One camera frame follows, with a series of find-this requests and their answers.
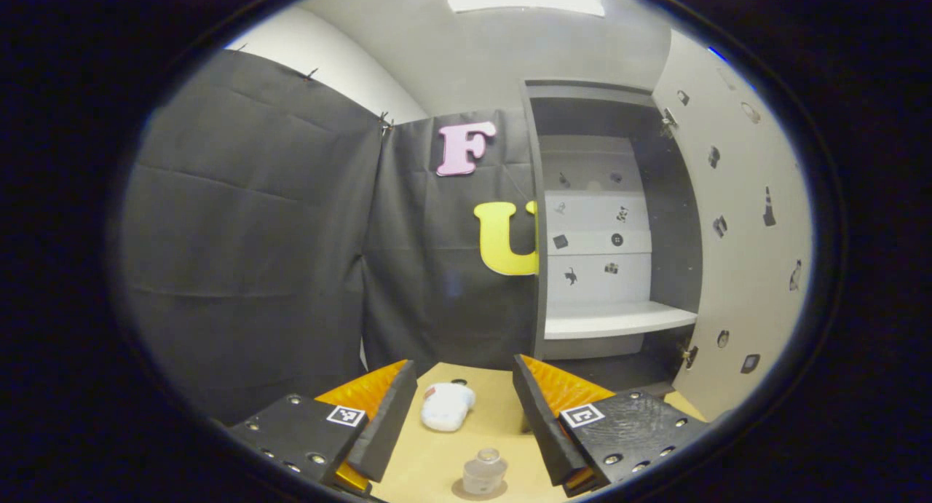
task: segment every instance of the white shelf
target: white shelf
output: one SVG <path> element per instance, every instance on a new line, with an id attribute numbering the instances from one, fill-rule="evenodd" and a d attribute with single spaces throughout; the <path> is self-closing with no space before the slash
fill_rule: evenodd
<path id="1" fill-rule="evenodd" d="M 693 324 L 696 314 L 655 303 L 548 304 L 545 340 L 615 337 Z"/>
<path id="2" fill-rule="evenodd" d="M 629 191 L 644 195 L 633 152 L 545 152 L 545 191 Z M 620 177 L 620 182 L 613 179 Z"/>
<path id="3" fill-rule="evenodd" d="M 546 191 L 548 230 L 649 230 L 647 201 L 632 191 Z"/>
<path id="4" fill-rule="evenodd" d="M 609 265 L 615 272 L 606 272 Z M 650 299 L 650 254 L 551 256 L 547 269 L 547 317 L 568 304 L 599 308 Z"/>
<path id="5" fill-rule="evenodd" d="M 560 200 L 566 197 L 628 197 L 628 198 L 644 198 L 644 192 L 639 190 L 549 190 L 545 189 L 543 191 L 546 199 L 556 199 Z"/>
<path id="6" fill-rule="evenodd" d="M 545 154 L 632 154 L 631 141 L 608 135 L 541 135 L 540 155 Z"/>
<path id="7" fill-rule="evenodd" d="M 540 152 L 540 155 L 543 157 L 553 157 L 555 155 L 608 155 L 608 156 L 620 156 L 620 155 L 632 155 L 632 151 L 612 151 L 611 149 L 592 149 L 592 151 L 581 151 L 578 148 L 567 148 L 567 149 L 546 149 L 545 151 Z"/>
<path id="8" fill-rule="evenodd" d="M 548 228 L 550 239 L 547 241 L 548 257 L 612 255 L 612 254 L 650 254 L 650 231 L 632 231 L 624 228 L 599 231 L 566 231 Z M 618 234 L 622 244 L 616 245 L 612 238 Z M 555 239 L 566 241 L 565 247 L 557 247 Z"/>

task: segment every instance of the yellow letter u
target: yellow letter u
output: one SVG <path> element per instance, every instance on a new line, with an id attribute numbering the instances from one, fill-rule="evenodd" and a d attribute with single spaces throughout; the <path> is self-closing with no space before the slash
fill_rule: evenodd
<path id="1" fill-rule="evenodd" d="M 527 202 L 530 214 L 537 214 L 537 203 Z M 486 266 L 505 275 L 533 275 L 538 270 L 537 251 L 519 255 L 512 251 L 510 221 L 517 208 L 510 202 L 483 202 L 473 214 L 479 218 L 479 254 Z"/>

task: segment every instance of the ceiling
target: ceiling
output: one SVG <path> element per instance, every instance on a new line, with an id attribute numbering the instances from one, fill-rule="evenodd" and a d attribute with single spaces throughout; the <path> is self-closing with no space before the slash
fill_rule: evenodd
<path id="1" fill-rule="evenodd" d="M 584 79 L 652 90 L 670 26 L 639 0 L 604 18 L 552 9 L 453 13 L 446 0 L 305 0 L 356 41 L 429 115 L 520 108 L 520 79 Z"/>

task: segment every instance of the cabinet shelf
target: cabinet shelf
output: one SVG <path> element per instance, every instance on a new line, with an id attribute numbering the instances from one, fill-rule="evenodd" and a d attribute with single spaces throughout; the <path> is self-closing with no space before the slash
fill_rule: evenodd
<path id="1" fill-rule="evenodd" d="M 624 228 L 596 231 L 550 232 L 547 257 L 650 254 L 650 231 Z"/>
<path id="2" fill-rule="evenodd" d="M 548 305 L 545 340 L 615 337 L 695 323 L 696 314 L 655 301 Z"/>

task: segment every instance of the small glass jar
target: small glass jar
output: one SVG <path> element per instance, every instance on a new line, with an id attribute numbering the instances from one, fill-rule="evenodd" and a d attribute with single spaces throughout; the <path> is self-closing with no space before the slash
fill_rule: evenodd
<path id="1" fill-rule="evenodd" d="M 491 494 L 502 484 L 506 469 L 508 463 L 499 451 L 483 448 L 463 466 L 463 490 L 476 496 Z"/>

